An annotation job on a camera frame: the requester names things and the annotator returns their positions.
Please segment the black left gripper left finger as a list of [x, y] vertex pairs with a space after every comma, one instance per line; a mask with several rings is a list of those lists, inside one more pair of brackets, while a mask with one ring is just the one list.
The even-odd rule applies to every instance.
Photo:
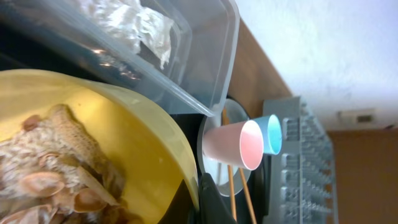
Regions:
[[183, 180], [158, 224], [194, 224], [195, 214], [190, 192]]

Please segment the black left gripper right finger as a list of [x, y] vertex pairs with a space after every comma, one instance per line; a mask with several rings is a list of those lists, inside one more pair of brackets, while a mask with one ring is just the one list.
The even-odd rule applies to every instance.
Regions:
[[227, 206], [223, 203], [214, 180], [209, 173], [201, 176], [199, 184], [200, 223], [237, 224]]

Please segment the yellow bowl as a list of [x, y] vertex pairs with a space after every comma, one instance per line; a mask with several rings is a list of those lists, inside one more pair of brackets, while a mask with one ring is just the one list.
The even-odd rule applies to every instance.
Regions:
[[57, 72], [1, 72], [1, 139], [23, 120], [64, 103], [125, 176], [122, 201], [144, 223], [158, 223], [181, 181], [195, 209], [198, 177], [191, 147], [176, 122], [156, 103], [125, 88]]

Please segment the pink cup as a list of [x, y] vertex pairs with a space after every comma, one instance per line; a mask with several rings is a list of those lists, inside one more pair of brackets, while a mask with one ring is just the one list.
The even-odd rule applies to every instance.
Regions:
[[253, 120], [213, 128], [203, 138], [206, 157], [242, 169], [257, 169], [263, 151], [262, 132]]

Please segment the food scraps and rice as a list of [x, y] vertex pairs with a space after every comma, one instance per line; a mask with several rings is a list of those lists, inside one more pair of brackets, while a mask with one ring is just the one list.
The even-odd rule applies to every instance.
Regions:
[[1, 141], [1, 223], [142, 223], [124, 177], [65, 104]]

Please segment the white napkin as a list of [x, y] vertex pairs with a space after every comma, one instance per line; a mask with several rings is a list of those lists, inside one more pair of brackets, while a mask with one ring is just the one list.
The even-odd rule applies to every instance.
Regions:
[[71, 4], [134, 54], [144, 44], [160, 60], [161, 69], [169, 63], [171, 18], [142, 6], [140, 0], [74, 0]]

